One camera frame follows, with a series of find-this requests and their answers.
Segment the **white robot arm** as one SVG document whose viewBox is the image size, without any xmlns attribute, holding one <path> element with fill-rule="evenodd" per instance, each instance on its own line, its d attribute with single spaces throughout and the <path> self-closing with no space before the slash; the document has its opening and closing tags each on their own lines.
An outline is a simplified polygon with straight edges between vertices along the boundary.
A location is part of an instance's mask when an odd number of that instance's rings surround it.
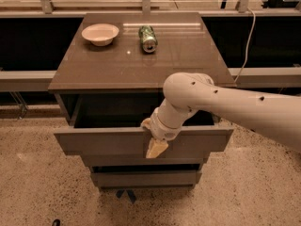
<svg viewBox="0 0 301 226">
<path fill-rule="evenodd" d="M 163 85 L 164 101 L 141 125 L 151 132 L 146 156 L 156 158 L 182 125 L 200 110 L 234 122 L 301 152 L 301 98 L 221 88 L 205 73 L 173 73 Z"/>
</svg>

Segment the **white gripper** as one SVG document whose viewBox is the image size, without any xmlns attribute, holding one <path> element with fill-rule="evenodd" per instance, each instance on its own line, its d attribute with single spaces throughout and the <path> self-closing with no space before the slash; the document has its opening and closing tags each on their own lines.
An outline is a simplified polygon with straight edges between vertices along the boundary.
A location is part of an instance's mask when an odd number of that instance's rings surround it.
<svg viewBox="0 0 301 226">
<path fill-rule="evenodd" d="M 150 129 L 152 137 L 146 153 L 147 158 L 156 158 L 167 147 L 167 141 L 173 140 L 181 131 L 181 128 L 169 128 L 159 120 L 159 108 L 156 108 L 150 118 L 146 118 L 140 124 L 141 127 Z"/>
</svg>

